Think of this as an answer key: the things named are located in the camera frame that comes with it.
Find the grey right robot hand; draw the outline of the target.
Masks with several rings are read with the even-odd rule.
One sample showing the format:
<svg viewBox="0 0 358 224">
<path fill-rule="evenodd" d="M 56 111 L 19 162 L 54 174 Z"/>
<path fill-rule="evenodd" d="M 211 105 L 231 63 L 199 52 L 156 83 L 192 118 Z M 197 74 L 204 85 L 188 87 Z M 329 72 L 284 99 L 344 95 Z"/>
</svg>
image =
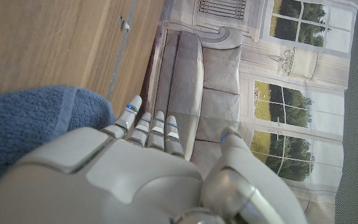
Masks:
<svg viewBox="0 0 358 224">
<path fill-rule="evenodd" d="M 305 223 L 284 181 L 230 127 L 206 178 L 184 157 L 173 116 L 136 115 L 78 128 L 0 178 L 0 223 Z"/>
</svg>

